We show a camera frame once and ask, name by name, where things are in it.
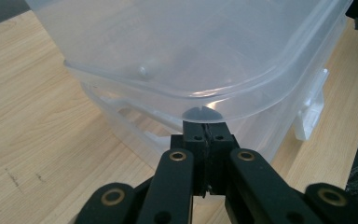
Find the wooden table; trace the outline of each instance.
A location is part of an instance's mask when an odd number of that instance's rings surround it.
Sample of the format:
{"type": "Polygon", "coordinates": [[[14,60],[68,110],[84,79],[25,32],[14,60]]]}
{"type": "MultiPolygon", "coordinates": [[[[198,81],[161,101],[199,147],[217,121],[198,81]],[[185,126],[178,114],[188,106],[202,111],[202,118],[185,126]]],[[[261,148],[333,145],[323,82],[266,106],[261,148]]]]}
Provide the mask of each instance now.
{"type": "MultiPolygon", "coordinates": [[[[0,23],[0,223],[68,223],[98,187],[153,170],[111,133],[33,12],[0,23]]],[[[328,61],[325,109],[308,142],[287,134],[272,165],[294,188],[345,187],[358,146],[358,31],[328,61]]],[[[221,201],[194,223],[228,223],[221,201]]]]}

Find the wood grain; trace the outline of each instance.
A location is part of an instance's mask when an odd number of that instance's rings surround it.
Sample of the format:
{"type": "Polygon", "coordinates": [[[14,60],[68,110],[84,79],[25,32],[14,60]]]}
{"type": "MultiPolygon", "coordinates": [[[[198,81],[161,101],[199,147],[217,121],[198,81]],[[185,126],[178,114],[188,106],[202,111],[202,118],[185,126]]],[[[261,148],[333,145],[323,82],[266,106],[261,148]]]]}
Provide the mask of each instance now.
{"type": "MultiPolygon", "coordinates": [[[[0,23],[0,223],[68,223],[98,187],[136,186],[153,175],[62,62],[33,12],[0,23]]],[[[320,125],[306,143],[287,134],[272,163],[300,190],[319,181],[344,187],[351,169],[358,145],[358,32],[351,23],[327,67],[320,125]]],[[[221,200],[194,207],[194,223],[228,222],[221,200]]]]}

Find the stacked plastic container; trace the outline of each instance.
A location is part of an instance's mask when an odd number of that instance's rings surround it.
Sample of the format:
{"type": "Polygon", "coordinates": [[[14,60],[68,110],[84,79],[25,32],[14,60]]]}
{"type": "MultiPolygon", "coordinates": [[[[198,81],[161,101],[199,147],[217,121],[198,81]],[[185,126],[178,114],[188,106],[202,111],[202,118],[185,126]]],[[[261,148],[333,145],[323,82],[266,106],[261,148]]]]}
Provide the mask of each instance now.
{"type": "Polygon", "coordinates": [[[156,167],[182,121],[272,160],[323,108],[349,0],[27,0],[113,132],[156,167]]]}

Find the translucent plastic container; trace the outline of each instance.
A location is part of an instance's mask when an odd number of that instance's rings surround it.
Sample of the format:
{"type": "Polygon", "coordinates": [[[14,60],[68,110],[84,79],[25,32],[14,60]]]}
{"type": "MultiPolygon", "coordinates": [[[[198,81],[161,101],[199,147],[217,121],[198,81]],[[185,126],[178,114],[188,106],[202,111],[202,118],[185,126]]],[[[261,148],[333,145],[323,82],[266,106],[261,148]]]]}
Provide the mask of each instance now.
{"type": "Polygon", "coordinates": [[[27,0],[114,133],[150,165],[183,120],[271,160],[310,136],[344,0],[27,0]]]}

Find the table surface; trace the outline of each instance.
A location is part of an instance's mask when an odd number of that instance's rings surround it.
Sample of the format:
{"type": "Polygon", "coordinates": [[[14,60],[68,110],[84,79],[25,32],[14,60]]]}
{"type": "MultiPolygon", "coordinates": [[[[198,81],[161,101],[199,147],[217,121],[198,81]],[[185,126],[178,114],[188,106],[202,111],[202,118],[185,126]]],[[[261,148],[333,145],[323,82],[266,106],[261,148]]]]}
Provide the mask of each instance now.
{"type": "MultiPolygon", "coordinates": [[[[292,187],[341,188],[358,146],[358,31],[353,21],[326,67],[325,108],[309,141],[285,137],[272,166],[292,187]]],[[[154,170],[111,132],[62,65],[33,12],[0,23],[0,223],[68,223],[110,182],[137,186],[154,170]]],[[[194,223],[228,223],[224,203],[196,204],[194,223]]]]}

